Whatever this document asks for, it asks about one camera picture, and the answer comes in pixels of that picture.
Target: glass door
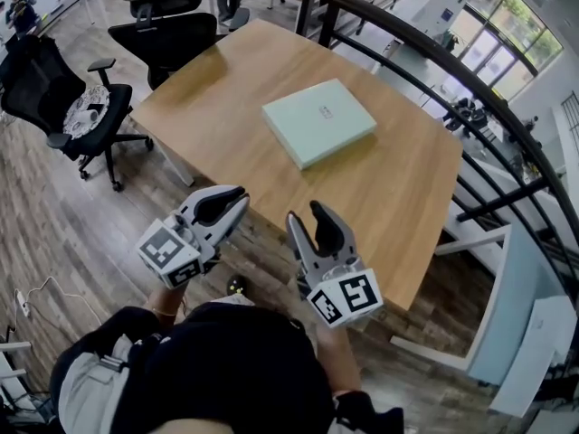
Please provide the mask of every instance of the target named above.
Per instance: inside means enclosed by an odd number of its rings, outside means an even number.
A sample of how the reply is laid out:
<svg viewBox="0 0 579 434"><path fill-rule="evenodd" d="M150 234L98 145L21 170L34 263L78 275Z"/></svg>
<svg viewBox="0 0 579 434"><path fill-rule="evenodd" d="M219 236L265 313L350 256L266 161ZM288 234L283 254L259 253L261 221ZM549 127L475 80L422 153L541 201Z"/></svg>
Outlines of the glass door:
<svg viewBox="0 0 579 434"><path fill-rule="evenodd" d="M471 71L476 72L479 66L489 57L493 50L497 48L498 40L489 31L480 33L477 40L469 47L462 56L462 64Z"/></svg>
<svg viewBox="0 0 579 434"><path fill-rule="evenodd" d="M483 82L490 85L511 66L514 60L515 56L509 50L505 47L500 47L479 69L477 75Z"/></svg>

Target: white marker cube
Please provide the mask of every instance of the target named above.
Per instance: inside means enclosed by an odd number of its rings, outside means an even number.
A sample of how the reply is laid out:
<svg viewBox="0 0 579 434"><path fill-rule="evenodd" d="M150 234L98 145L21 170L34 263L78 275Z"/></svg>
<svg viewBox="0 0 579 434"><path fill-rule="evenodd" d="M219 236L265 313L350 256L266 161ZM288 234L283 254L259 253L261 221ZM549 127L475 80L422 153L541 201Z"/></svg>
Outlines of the white marker cube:
<svg viewBox="0 0 579 434"><path fill-rule="evenodd" d="M322 281L309 293L308 301L330 328L365 316L384 303L372 269Z"/></svg>
<svg viewBox="0 0 579 434"><path fill-rule="evenodd" d="M201 272L199 252L159 219L141 236L137 250L168 288L177 288Z"/></svg>

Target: chair base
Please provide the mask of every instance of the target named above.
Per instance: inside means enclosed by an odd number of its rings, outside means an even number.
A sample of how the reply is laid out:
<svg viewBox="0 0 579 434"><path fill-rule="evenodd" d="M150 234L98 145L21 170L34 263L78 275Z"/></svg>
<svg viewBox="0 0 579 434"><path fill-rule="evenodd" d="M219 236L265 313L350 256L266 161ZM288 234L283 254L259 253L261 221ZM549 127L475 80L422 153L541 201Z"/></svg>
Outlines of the chair base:
<svg viewBox="0 0 579 434"><path fill-rule="evenodd" d="M147 147L147 150L151 151L153 149L154 142L147 135L119 134L119 135L115 136L113 143L121 143L121 142L126 142L126 141L138 141L138 140L145 140L145 146ZM84 156L82 158L81 163L79 165L79 172L81 174L82 180L87 180L90 177L90 174L87 171L85 171L84 169L86 168L87 165L90 164L90 162L92 162L94 157L95 156ZM115 179L115 170L114 170L114 165L113 165L113 161L112 161L112 144L111 144L111 146L109 146L108 148L105 149L105 159L107 160L107 170L109 171L109 178L110 178L110 182L112 183L112 189L116 192L120 192L123 190L123 185L121 182L119 182L118 180Z"/></svg>

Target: chair armrest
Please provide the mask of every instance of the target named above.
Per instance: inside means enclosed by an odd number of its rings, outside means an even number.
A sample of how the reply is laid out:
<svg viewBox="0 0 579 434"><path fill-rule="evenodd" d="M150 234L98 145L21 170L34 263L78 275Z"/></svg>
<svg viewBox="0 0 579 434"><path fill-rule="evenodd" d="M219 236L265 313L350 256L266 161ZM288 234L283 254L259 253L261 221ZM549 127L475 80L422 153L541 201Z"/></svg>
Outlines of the chair armrest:
<svg viewBox="0 0 579 434"><path fill-rule="evenodd" d="M46 145L53 149L63 150L71 139L72 135L69 134L50 134L46 138Z"/></svg>
<svg viewBox="0 0 579 434"><path fill-rule="evenodd" d="M247 8L237 8L235 16L233 17L231 23L229 24L229 32L232 33L237 31L240 27L247 24L250 20L250 10Z"/></svg>
<svg viewBox="0 0 579 434"><path fill-rule="evenodd" d="M88 72L94 72L94 71L110 69L115 65L115 62L117 62L117 60L115 60L114 58L103 58L102 60L98 60L98 61L93 62L89 66L87 71Z"/></svg>

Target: white cable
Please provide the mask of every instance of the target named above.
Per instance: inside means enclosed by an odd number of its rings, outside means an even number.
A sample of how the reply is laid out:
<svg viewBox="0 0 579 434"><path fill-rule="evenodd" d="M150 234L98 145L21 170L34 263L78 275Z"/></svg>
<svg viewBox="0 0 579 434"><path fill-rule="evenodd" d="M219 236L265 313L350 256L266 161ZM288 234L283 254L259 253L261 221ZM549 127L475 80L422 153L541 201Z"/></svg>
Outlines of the white cable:
<svg viewBox="0 0 579 434"><path fill-rule="evenodd" d="M61 293L62 293L63 296L66 296L66 297L76 297L76 298L82 299L82 301L84 302L84 304L87 306L87 308L91 311L91 313L92 313L92 314L94 315L94 317L97 319L97 322L99 323L99 326L102 325L102 322L100 321L99 316L95 313L95 311L94 311L94 310L92 309L92 307L89 305L89 303L87 302L87 299L85 299L83 296L80 296L80 295L78 295L78 294L67 294L67 293L65 293L65 292L62 290L62 287L61 287L61 285L59 284L59 282L56 281L56 278L55 278L55 277L52 277L52 276L48 277L39 288L33 288L33 289L31 289L30 291L28 291L28 293L27 293L26 296L24 297L24 303L25 303L25 304L28 304L28 303L29 303L28 299L30 298L30 295L31 295L33 292L42 291L42 290L44 289L44 287L48 284L48 282L49 282L50 280L54 281L54 284L55 284L56 287L59 289L59 291L61 291ZM18 292L19 292L18 289L15 289L15 290L14 290L14 331L12 332L12 334L15 334L16 331L17 331L17 329L18 329L18 306L17 306L17 304L16 304L16 295L18 294ZM4 338L4 341L6 342L8 336L6 336L6 337L2 336L2 337Z"/></svg>

